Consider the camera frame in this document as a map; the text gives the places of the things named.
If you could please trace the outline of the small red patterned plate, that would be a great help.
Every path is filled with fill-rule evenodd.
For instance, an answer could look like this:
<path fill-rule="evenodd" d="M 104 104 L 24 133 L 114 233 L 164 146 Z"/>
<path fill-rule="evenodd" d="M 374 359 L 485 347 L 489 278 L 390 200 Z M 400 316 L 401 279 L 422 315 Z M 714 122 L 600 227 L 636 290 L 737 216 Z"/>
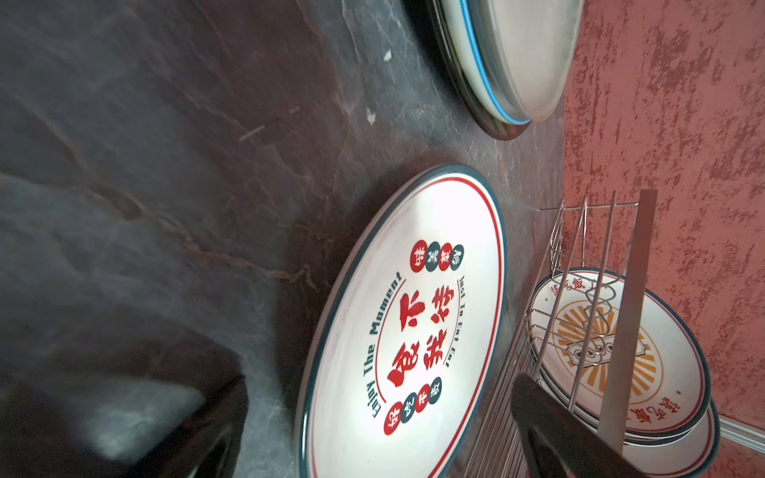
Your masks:
<path fill-rule="evenodd" d="M 630 440 L 669 440 L 709 408 L 709 370 L 689 326 L 651 291 L 630 297 L 618 274 L 575 268 L 543 279 L 526 332 L 534 372 L 594 427 L 623 398 Z"/>

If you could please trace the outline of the plain grey white plate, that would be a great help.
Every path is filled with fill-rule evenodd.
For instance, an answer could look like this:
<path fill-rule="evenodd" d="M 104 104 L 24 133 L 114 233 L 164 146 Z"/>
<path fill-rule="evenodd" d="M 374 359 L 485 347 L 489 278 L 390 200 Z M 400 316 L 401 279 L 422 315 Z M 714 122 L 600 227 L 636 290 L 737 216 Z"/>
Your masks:
<path fill-rule="evenodd" d="M 506 123 L 544 121 L 563 96 L 585 3 L 463 1 L 491 107 Z"/>

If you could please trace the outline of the dark striped rim plate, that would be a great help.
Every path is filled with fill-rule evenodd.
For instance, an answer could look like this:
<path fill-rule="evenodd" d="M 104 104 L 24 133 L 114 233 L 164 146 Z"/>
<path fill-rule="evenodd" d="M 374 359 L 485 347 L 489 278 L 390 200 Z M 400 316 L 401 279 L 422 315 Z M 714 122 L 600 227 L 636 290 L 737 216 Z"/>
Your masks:
<path fill-rule="evenodd" d="M 512 141 L 512 139 L 522 135 L 528 129 L 529 121 L 524 123 L 524 125 L 503 123 L 503 121 L 495 119 L 485 107 L 480 105 L 478 97 L 472 92 L 458 62 L 456 49 L 449 35 L 441 2 L 426 1 L 424 4 L 428 6 L 428 14 L 430 14 L 435 41 L 440 51 L 440 58 L 444 63 L 446 71 L 448 71 L 448 78 L 450 78 L 454 89 L 458 92 L 462 103 L 467 107 L 470 115 L 490 137 L 498 139 L 498 141 Z"/>

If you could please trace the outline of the floral white plate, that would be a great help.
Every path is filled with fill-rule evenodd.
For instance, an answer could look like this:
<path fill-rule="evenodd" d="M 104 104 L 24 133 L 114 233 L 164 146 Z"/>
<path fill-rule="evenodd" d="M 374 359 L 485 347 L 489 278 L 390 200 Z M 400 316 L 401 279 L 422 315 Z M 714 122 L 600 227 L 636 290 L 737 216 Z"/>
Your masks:
<path fill-rule="evenodd" d="M 316 330 L 296 413 L 300 477 L 442 477 L 494 355 L 506 288 L 499 203 L 467 165 L 374 216 Z"/>

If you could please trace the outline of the white watermelon pattern plate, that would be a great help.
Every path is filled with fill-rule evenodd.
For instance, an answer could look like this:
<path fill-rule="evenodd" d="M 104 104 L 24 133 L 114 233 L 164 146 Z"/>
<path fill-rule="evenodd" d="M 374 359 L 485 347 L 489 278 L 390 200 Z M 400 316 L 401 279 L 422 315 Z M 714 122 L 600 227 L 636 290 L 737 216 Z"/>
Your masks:
<path fill-rule="evenodd" d="M 449 37 L 452 39 L 460 69 L 478 102 L 491 117 L 507 125 L 527 125 L 530 119 L 524 118 L 509 106 L 500 102 L 496 89 L 492 86 L 480 52 L 475 27 L 465 0 L 446 0 L 440 2 L 446 20 Z"/>

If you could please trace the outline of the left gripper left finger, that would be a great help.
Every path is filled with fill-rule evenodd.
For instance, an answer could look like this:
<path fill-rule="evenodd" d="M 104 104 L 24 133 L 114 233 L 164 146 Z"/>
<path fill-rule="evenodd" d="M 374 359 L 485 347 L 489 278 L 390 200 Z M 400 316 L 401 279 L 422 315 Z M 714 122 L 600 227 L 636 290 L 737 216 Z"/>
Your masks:
<path fill-rule="evenodd" d="M 126 477 L 241 374 L 209 340 L 1 344 L 1 474 Z"/>

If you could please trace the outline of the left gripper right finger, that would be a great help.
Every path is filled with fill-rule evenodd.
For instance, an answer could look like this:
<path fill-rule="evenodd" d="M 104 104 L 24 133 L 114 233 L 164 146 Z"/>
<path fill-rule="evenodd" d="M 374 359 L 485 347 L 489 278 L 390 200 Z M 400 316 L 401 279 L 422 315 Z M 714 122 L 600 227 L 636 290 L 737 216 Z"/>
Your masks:
<path fill-rule="evenodd" d="M 641 477 L 527 374 L 512 386 L 511 412 L 532 477 Z"/>

